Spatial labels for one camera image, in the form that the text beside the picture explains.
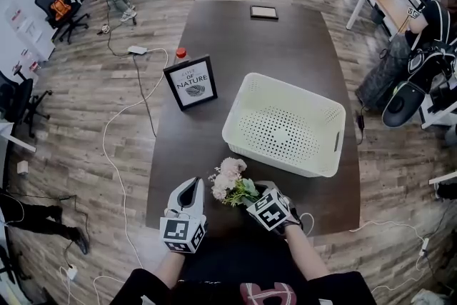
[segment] red bottle cap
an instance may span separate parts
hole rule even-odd
[[[180,59],[183,59],[186,57],[187,52],[184,47],[180,47],[179,49],[176,50],[176,56],[179,57]]]

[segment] picture frame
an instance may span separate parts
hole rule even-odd
[[[164,75],[182,111],[217,98],[209,55],[170,66]]]
[[[251,5],[251,18],[278,20],[278,11],[273,6]]]

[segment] bottle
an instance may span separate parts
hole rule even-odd
[[[184,47],[179,47],[176,50],[176,64],[180,64],[181,62],[190,61],[191,58],[187,54],[187,51]]]

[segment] black office chair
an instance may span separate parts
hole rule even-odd
[[[21,66],[14,72],[14,75],[17,74],[23,80],[20,84],[8,79],[0,71],[0,114],[8,122],[17,124],[22,122],[24,114],[28,110],[29,112],[25,116],[24,122],[29,125],[29,136],[34,138],[35,135],[31,132],[34,115],[38,114],[45,119],[49,119],[48,114],[41,114],[36,108],[47,94],[52,95],[52,91],[45,91],[40,97],[32,96],[33,79],[24,77],[21,73]]]
[[[73,19],[73,17],[75,17],[78,10],[81,8],[81,4],[77,0],[74,0],[74,1],[64,0],[65,4],[68,4],[71,6],[71,10],[57,21],[56,15],[55,15],[54,11],[51,9],[51,5],[55,1],[56,0],[35,0],[35,4],[37,6],[39,6],[41,9],[43,9],[44,12],[47,14],[46,20],[48,21],[49,25],[52,28],[60,30],[66,24],[69,25],[69,27],[65,30],[65,32],[60,36],[59,40],[62,42],[64,40],[64,36],[66,34],[69,34],[67,41],[70,44],[71,43],[70,42],[71,34],[73,33],[73,30],[76,27],[84,27],[85,29],[88,29],[89,26],[87,24],[80,23],[80,22],[84,17],[89,18],[89,15],[86,13],[83,16],[80,16],[78,19]]]

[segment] pink flower bouquet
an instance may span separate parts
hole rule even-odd
[[[220,167],[215,168],[217,174],[208,177],[213,182],[213,196],[223,204],[236,206],[243,203],[243,198],[251,202],[258,200],[258,192],[250,179],[241,176],[246,163],[241,159],[227,158]]]

